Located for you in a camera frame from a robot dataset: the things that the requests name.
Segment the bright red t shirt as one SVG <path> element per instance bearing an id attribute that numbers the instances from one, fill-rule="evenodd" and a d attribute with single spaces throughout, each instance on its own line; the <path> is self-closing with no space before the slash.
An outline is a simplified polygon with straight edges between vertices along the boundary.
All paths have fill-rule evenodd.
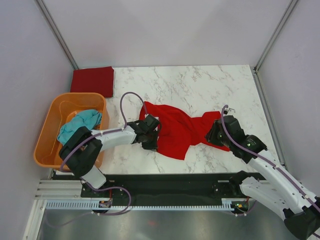
<path id="1" fill-rule="evenodd" d="M 221 117 L 218 111 L 207 111 L 202 116 L 190 117 L 179 108 L 145 102 L 140 110 L 139 119 L 145 119 L 146 114 L 158 117 L 161 130 L 157 140 L 157 152 L 163 156 L 184 160 L 190 146 L 205 144 L 207 146 L 229 152 L 226 146 L 208 143 L 205 135 L 210 131 L 215 120 Z"/>

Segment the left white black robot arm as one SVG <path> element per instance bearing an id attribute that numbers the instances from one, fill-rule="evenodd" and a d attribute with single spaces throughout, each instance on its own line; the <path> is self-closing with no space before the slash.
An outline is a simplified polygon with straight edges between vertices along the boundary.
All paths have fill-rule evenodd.
<path id="1" fill-rule="evenodd" d="M 67 166 L 73 175 L 84 180 L 99 197 L 106 196 L 110 185 L 95 166 L 98 156 L 105 150 L 131 144 L 141 144 L 144 150 L 158 149 L 162 124 L 157 117 L 147 114 L 143 120 L 126 122 L 123 127 L 107 130 L 78 128 L 59 151 L 61 168 Z"/>

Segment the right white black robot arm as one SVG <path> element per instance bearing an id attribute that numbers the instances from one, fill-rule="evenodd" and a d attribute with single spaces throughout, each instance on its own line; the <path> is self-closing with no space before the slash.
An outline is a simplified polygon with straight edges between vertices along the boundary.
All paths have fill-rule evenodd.
<path id="1" fill-rule="evenodd" d="M 286 228 L 299 240 L 315 235 L 320 228 L 320 198 L 296 180 L 272 156 L 255 135 L 245 134 L 232 115 L 213 122 L 205 139 L 227 147 L 233 155 L 250 165 L 272 186 L 268 188 L 245 171 L 233 176 L 229 191 L 235 197 L 251 197 L 279 216 Z"/>

